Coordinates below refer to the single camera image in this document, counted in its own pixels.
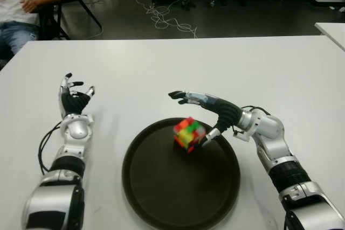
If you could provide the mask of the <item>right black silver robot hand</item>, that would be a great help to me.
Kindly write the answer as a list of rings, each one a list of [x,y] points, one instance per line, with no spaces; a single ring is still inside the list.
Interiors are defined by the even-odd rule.
[[[179,99],[179,104],[195,104],[218,115],[215,126],[199,141],[200,146],[207,145],[228,128],[236,126],[242,117],[243,110],[240,107],[213,95],[185,90],[170,92],[168,95],[174,100]]]

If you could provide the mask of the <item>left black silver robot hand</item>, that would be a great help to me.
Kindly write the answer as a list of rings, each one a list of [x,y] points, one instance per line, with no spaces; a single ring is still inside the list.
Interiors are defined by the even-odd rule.
[[[82,86],[83,81],[70,82],[72,73],[67,73],[61,80],[58,92],[59,108],[61,118],[71,114],[81,115],[83,109],[88,105],[90,99],[95,94],[95,87],[91,86],[86,92],[71,90],[72,87]]]

